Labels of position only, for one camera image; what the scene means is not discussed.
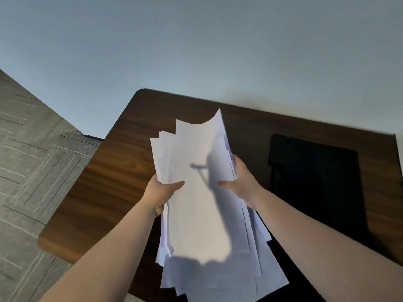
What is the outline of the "stack of white paper sheets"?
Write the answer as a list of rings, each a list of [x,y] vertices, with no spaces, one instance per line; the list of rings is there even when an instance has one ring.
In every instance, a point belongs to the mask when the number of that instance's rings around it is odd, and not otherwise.
[[[201,124],[176,120],[175,133],[150,142],[158,180],[184,181],[163,207],[160,287],[188,302],[256,302],[288,285],[261,218],[217,185],[237,179],[221,110]]]

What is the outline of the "black folder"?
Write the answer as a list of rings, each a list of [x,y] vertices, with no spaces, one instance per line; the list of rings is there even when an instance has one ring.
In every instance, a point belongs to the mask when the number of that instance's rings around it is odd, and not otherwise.
[[[307,216],[375,249],[355,150],[274,134],[270,192]]]

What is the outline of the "person's right forearm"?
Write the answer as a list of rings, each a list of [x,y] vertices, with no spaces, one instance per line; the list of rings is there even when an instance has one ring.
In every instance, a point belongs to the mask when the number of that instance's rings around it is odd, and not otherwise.
[[[253,204],[327,302],[403,302],[403,267],[260,188]]]

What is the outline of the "person's left forearm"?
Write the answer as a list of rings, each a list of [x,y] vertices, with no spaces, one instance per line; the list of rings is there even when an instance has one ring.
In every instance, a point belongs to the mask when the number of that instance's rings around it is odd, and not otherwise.
[[[39,302],[124,302],[161,206],[143,197]]]

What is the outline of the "person's left hand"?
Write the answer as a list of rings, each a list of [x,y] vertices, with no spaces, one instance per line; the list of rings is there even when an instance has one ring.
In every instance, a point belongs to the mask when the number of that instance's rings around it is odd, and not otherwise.
[[[165,203],[173,196],[172,194],[165,194],[162,187],[162,183],[158,181],[157,174],[147,184],[142,201],[144,201],[148,207],[150,207],[155,213],[155,217],[162,214]]]

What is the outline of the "person's right hand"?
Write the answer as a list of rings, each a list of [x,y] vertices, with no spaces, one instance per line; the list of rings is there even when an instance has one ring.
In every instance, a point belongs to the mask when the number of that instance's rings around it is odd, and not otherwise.
[[[246,164],[235,154],[233,154],[233,160],[238,172],[238,177],[235,179],[238,180],[238,193],[234,194],[243,199],[249,208],[256,209],[263,187],[248,170]]]

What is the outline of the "brown wooden table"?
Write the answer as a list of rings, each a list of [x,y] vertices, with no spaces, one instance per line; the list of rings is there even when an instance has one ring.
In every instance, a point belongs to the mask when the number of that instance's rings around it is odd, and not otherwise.
[[[45,251],[75,264],[133,208],[155,174],[150,138],[176,120],[221,109],[230,148],[270,187],[274,134],[358,153],[367,223],[377,249],[403,264],[403,178],[396,137],[150,89],[138,90],[41,232]]]

